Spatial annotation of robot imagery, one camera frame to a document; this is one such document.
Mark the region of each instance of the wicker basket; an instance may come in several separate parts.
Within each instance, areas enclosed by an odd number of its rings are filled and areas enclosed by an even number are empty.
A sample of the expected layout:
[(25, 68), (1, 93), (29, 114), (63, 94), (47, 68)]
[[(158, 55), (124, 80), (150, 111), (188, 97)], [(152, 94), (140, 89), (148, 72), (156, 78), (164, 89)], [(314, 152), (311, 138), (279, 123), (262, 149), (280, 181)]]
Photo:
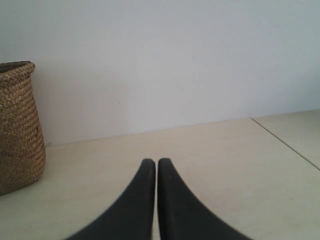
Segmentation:
[(29, 61), (0, 64), (0, 195), (42, 176), (45, 145), (33, 96)]

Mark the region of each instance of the black curved prong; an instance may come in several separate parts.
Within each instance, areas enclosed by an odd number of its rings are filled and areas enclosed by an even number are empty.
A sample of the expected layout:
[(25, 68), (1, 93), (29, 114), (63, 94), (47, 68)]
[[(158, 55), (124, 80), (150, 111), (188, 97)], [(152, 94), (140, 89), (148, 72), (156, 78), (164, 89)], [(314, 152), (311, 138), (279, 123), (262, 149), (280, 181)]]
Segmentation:
[(133, 180), (114, 204), (67, 240), (150, 240), (155, 181), (155, 163), (144, 159)]
[(169, 158), (158, 163), (157, 206), (161, 240), (249, 240), (196, 198)]

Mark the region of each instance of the black rubber tip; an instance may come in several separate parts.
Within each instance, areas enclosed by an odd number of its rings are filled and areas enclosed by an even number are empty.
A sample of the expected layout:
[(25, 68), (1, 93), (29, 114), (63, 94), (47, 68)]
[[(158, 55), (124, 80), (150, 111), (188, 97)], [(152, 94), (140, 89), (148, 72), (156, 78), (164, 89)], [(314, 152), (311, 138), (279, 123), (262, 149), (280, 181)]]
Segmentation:
[(150, 240), (155, 181), (155, 163), (151, 159), (144, 159), (133, 180), (116, 202), (68, 240)]
[(157, 206), (161, 240), (249, 240), (196, 198), (168, 158), (158, 164)]

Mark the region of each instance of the basket rim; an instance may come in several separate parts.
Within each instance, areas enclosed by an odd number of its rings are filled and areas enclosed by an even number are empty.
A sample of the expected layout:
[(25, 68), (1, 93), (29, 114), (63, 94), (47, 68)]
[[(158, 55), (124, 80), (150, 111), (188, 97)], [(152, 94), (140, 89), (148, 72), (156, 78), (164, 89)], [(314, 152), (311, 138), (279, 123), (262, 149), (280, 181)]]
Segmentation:
[(13, 66), (15, 68), (9, 71), (0, 72), (0, 82), (9, 80), (13, 76), (30, 75), (36, 67), (36, 65), (31, 61), (12, 61), (0, 63), (0, 69), (4, 66)]

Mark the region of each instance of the white wall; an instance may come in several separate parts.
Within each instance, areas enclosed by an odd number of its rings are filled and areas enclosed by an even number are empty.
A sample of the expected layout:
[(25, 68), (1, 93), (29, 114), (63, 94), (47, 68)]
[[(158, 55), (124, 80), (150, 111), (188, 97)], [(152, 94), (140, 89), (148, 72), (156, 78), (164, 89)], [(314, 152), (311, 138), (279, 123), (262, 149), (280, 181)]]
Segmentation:
[(320, 1), (5, 0), (47, 144), (320, 108)]

